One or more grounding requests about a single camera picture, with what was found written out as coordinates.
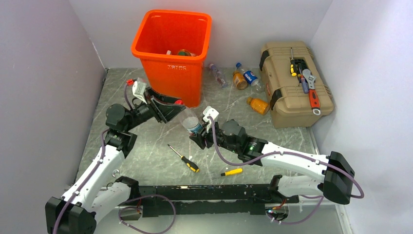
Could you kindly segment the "red label water bottle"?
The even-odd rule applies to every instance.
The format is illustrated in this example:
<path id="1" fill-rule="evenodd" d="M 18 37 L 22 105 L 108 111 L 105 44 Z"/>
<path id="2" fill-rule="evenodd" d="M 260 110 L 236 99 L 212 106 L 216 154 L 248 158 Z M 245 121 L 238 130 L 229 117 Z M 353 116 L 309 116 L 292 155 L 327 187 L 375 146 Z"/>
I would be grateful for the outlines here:
<path id="1" fill-rule="evenodd" d="M 182 100 L 177 100 L 175 101 L 175 104 L 183 105 L 185 108 L 183 111 L 181 111 L 176 117 L 182 124 L 182 126 L 190 133 L 190 134 L 195 134 L 197 133 L 201 128 L 202 125 L 196 116 L 196 114 L 189 108 L 187 107 Z"/>

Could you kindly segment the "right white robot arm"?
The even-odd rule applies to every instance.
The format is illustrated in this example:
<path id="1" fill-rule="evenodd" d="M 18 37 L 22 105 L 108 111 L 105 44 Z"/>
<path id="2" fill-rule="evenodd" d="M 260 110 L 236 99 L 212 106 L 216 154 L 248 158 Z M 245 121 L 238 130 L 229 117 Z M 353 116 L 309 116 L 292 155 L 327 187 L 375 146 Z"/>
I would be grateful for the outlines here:
<path id="1" fill-rule="evenodd" d="M 189 138 L 201 149 L 214 147 L 228 165 L 233 163 L 223 157 L 221 148 L 237 154 L 238 166 L 280 167 L 299 173 L 298 176 L 273 177 L 268 195 L 274 202 L 301 195 L 322 196 L 331 202 L 347 205 L 351 198 L 364 197 L 353 168 L 339 152 L 317 155 L 284 148 L 248 135 L 245 128 L 233 119 L 219 125 L 208 117 L 201 129 Z"/>

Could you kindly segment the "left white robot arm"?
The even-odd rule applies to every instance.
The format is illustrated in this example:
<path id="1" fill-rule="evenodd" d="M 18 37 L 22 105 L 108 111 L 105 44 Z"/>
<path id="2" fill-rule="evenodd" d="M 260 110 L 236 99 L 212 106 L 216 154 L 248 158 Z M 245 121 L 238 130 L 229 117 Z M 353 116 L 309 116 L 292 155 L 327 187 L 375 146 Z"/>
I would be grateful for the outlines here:
<path id="1" fill-rule="evenodd" d="M 121 176 L 103 191 L 108 177 L 123 163 L 137 135 L 130 130 L 151 118 L 168 123 L 185 110 L 182 100 L 145 88 L 142 102 L 129 108 L 115 103 L 106 110 L 107 130 L 100 135 L 101 148 L 92 163 L 61 197 L 45 205 L 49 234 L 92 234 L 98 223 L 116 206 L 135 204 L 140 198 L 138 181 Z"/>

